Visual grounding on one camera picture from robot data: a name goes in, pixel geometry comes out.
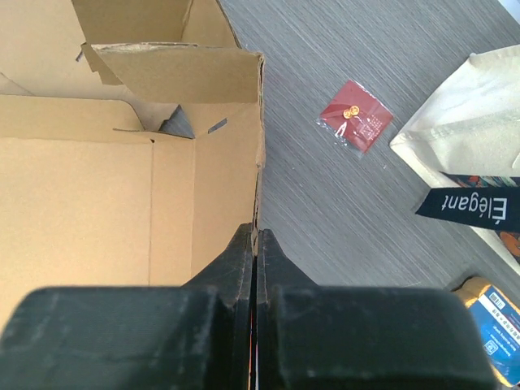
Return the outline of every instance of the plastic bag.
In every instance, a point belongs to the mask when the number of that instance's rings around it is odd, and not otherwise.
[[[316,122],[342,144],[351,145],[364,154],[392,119],[392,113],[378,99],[349,80]]]

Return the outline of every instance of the brown cardboard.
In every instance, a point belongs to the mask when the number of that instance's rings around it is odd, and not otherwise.
[[[0,11],[0,327],[35,288],[185,283],[256,226],[263,59],[218,2]],[[155,132],[178,104],[193,140]]]

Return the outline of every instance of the red packet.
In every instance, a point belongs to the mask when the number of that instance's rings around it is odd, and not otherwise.
[[[318,122],[330,128],[343,142],[365,153],[392,119],[387,107],[361,85],[349,80],[323,110]]]

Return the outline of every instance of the black plastic object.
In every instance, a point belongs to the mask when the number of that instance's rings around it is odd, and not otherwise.
[[[255,257],[250,229],[180,288],[30,294],[0,339],[0,389],[495,388],[456,297],[319,287],[271,231]]]

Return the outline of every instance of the snack package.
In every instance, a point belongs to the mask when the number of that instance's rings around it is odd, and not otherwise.
[[[468,279],[457,294],[473,314],[496,377],[505,386],[520,383],[520,310],[488,280]]]
[[[392,113],[360,84],[349,80],[323,110],[319,126],[364,154],[390,124]]]

